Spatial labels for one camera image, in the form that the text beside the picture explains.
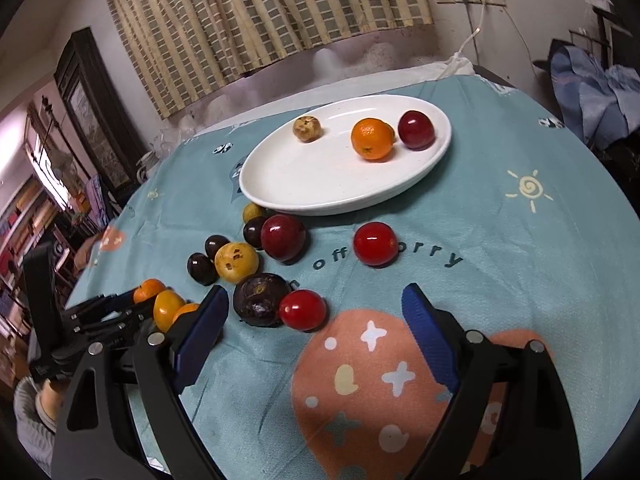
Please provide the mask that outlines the grey knit sleeve forearm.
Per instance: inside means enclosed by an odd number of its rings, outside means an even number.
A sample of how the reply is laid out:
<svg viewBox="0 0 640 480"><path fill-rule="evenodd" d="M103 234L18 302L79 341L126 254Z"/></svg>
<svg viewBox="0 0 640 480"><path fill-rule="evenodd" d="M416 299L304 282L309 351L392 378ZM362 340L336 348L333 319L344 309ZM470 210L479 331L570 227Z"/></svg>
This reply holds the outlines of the grey knit sleeve forearm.
<svg viewBox="0 0 640 480"><path fill-rule="evenodd" d="M22 378L14 390L17 439L32 460L51 478L54 433L39 417L36 409L38 392L37 385L29 376Z"/></svg>

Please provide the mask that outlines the person's left hand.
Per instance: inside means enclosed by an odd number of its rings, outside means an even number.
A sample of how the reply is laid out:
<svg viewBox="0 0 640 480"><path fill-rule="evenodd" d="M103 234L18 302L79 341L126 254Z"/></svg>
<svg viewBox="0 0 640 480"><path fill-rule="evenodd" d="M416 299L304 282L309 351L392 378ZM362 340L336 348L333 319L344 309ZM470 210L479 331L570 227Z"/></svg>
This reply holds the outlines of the person's left hand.
<svg viewBox="0 0 640 480"><path fill-rule="evenodd" d="M54 434L58 428L58 416L62 411L66 391L70 381L68 379L46 379L36 395L36 410L38 416Z"/></svg>

